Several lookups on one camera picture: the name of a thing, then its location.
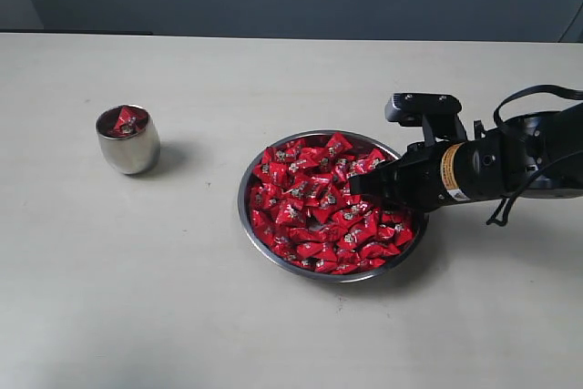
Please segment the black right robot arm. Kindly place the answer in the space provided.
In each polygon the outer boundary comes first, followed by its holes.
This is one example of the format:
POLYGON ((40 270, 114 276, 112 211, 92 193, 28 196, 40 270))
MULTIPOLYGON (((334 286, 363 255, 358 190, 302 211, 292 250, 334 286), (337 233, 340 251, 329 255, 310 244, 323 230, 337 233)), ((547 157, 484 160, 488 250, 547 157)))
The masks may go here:
POLYGON ((534 139, 529 148, 493 128, 481 138, 411 146, 398 160, 349 180, 353 195, 430 212, 450 205, 582 194, 582 106, 509 119, 534 139))

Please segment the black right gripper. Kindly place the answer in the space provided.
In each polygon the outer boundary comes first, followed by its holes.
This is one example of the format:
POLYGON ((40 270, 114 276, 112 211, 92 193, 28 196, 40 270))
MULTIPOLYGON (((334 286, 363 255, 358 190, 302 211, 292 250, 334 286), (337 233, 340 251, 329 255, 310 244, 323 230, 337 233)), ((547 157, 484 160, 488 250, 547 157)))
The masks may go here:
POLYGON ((383 199, 383 204, 430 212, 448 205, 441 177, 442 156, 449 143, 411 144, 403 156, 348 179, 352 195, 383 199))

